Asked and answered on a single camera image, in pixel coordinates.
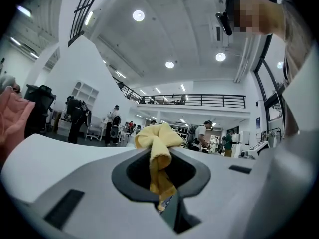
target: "black panel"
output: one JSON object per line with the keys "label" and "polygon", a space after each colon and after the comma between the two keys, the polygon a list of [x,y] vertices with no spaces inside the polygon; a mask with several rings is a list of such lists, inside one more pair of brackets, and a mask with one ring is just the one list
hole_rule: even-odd
{"label": "black panel", "polygon": [[243,167],[243,166],[239,166],[239,165],[231,165],[229,167],[229,170],[233,170],[233,171],[236,171],[236,172],[249,174],[250,171],[251,171],[251,168],[247,168],[247,167]]}
{"label": "black panel", "polygon": [[81,201],[84,192],[71,189],[44,217],[44,220],[61,229],[70,217],[76,206]]}

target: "floor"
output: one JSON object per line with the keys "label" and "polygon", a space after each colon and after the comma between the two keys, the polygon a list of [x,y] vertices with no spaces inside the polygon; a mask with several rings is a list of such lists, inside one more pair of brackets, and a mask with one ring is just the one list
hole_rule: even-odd
{"label": "floor", "polygon": [[[64,142],[68,142],[68,137],[66,136],[63,136],[63,135],[59,135],[57,133],[53,133],[53,132],[50,132],[50,133],[47,133],[46,134],[46,137],[49,137],[49,138],[52,138],[52,139],[55,139],[55,140],[58,140],[58,141],[64,141]],[[78,143],[79,145],[85,145],[85,146],[93,146],[93,147],[105,147],[105,143],[104,143],[104,139],[102,139],[102,141],[98,141],[97,139],[87,139],[85,140],[85,138],[80,135],[78,137]],[[108,147],[117,147],[117,145],[108,145]],[[128,143],[126,145],[126,147],[134,147],[134,144],[132,143]]]}

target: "yellow cloth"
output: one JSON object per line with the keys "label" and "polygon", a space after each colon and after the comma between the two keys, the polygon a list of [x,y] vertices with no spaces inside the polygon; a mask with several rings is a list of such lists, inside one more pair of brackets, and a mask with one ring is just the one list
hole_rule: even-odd
{"label": "yellow cloth", "polygon": [[136,148],[152,147],[150,157],[150,191],[159,195],[158,209],[163,211],[161,203],[176,193],[176,188],[165,172],[171,163],[168,147],[181,146],[183,139],[167,123],[147,126],[135,137]]}

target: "pink fabric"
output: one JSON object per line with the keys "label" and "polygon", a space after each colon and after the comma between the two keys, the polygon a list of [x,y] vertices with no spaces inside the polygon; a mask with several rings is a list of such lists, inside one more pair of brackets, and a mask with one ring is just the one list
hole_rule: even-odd
{"label": "pink fabric", "polygon": [[35,102],[18,96],[12,87],[0,95],[0,162],[24,140],[24,129]]}

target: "recessed light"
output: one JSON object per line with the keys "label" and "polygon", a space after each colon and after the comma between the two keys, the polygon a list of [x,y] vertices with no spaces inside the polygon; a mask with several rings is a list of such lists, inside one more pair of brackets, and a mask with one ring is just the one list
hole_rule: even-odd
{"label": "recessed light", "polygon": [[282,69],[283,66],[284,66],[283,62],[278,62],[278,64],[277,64],[278,69]]}
{"label": "recessed light", "polygon": [[86,20],[85,20],[85,22],[84,22],[84,24],[85,24],[86,26],[89,24],[92,15],[93,15],[93,12],[90,11],[90,12],[89,12],[89,15],[87,16],[87,18],[86,18]]}
{"label": "recessed light", "polygon": [[133,19],[136,21],[142,21],[145,18],[144,12],[141,10],[136,10],[133,12]]}
{"label": "recessed light", "polygon": [[119,71],[116,71],[116,73],[117,73],[118,75],[121,75],[124,79],[126,79],[126,77],[125,77],[123,74],[121,74]]}
{"label": "recessed light", "polygon": [[30,52],[31,56],[35,57],[36,59],[38,59],[39,57],[37,55],[35,55],[33,52]]}
{"label": "recessed light", "polygon": [[219,62],[224,61],[225,59],[226,59],[226,55],[222,52],[216,55],[216,60]]}
{"label": "recessed light", "polygon": [[167,62],[165,63],[165,65],[166,65],[167,68],[170,68],[170,69],[174,67],[174,63],[171,62],[171,61],[167,61]]}
{"label": "recessed light", "polygon": [[21,46],[21,43],[19,43],[16,39],[14,39],[13,37],[10,37],[10,39],[17,45]]}
{"label": "recessed light", "polygon": [[31,11],[29,11],[28,9],[22,7],[22,6],[17,6],[16,7],[19,11],[21,11],[23,14],[27,15],[28,17],[31,17]]}

